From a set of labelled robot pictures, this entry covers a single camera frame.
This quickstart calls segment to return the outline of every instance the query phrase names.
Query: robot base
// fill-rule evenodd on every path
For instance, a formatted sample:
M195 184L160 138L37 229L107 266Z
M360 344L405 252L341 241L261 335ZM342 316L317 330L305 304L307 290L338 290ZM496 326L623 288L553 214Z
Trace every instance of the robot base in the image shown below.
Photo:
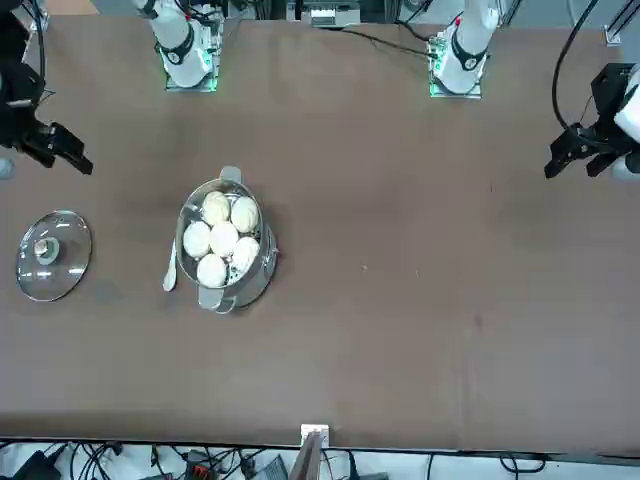
M451 93L447 90L435 75L435 71L440 67L440 62L447 51L447 40L442 37L434 37L427 42L429 53L435 54L435 58L429 57L428 74L429 74L429 96L432 98L441 97L457 97L457 98L473 98L479 100L482 98L482 88L480 80L470 92L465 94Z
M202 50L207 52L204 56L205 63L211 68L211 73L204 76L204 78L193 87L181 87L166 74L165 90L167 92L203 92L213 93L218 89L218 76L220 74L220 55L222 53L222 38L224 33L224 17L222 17L218 28L212 31L212 28L202 28ZM158 52L160 61L162 62L162 56Z
M167 75L167 83L164 87L167 92L203 92L203 93L212 93L218 89L218 75L217 72L214 74L209 73L205 76L202 81L193 87L185 88L179 85L176 85L169 75Z

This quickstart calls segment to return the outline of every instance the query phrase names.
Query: pot handle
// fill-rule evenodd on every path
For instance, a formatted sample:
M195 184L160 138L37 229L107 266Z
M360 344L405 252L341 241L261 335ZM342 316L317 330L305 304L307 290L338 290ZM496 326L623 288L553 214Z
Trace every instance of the pot handle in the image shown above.
M242 171L238 167L227 165L220 170L220 178L242 184Z
M223 298L222 302L220 302L220 305L218 305L218 308L216 309L216 313L219 313L220 315L225 315L231 312L231 310L233 310L233 307L235 306L236 306L236 297Z
M198 303L205 310L217 310L222 303L222 290L198 286Z

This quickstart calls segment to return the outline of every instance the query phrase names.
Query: stainless steel pot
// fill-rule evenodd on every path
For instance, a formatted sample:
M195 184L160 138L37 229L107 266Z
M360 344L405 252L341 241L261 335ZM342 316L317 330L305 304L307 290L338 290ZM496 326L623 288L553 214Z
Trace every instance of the stainless steel pot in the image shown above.
M198 282L197 262L182 248L182 235L192 223L202 220L201 206L208 193L219 191L231 202L242 196L251 197L258 205L259 220L253 232L260 245L258 255L251 267L242 275L230 273L227 283L221 288L207 288ZM260 204L242 182L242 172L237 167L224 167L220 177L199 186L180 209L176 229L176 252L178 263L187 276L198 284L198 303L202 308L217 313L229 313L234 309L246 307L256 300L267 288L276 268L276 239L271 227L264 220Z

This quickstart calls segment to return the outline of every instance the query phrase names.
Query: white bun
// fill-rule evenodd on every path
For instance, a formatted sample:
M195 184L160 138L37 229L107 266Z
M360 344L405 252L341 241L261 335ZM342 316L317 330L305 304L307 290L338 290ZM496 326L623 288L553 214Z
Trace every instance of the white bun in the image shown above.
M192 258L198 259L209 253L209 234L211 229L204 222L194 222L182 235L182 247Z
M216 223L209 235L209 245L213 253L226 257L231 255L238 242L238 230L230 222Z
M224 222L229 218L229 200L221 192L211 192L202 202L202 218L209 225Z
M253 260L258 255L260 245L253 237L243 237L238 240L233 248L233 257L231 266L235 267L240 274L244 274L249 270Z
M210 253L198 263L198 281L208 288L218 288L227 280L227 264L218 255Z
M241 197L231 208L231 222L240 233L248 233L258 224L258 205L249 197Z

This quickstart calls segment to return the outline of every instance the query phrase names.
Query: metal bracket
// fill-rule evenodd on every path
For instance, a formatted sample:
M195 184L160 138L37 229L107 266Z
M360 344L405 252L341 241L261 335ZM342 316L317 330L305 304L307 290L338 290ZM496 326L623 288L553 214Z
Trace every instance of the metal bracket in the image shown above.
M622 45L622 39L619 33L611 33L608 25L603 25L602 28L604 30L604 38L607 41L607 47L619 47Z
M303 445L309 434L314 432L320 434L320 446L322 448L329 448L329 425L314 425L310 423L300 425L300 445Z

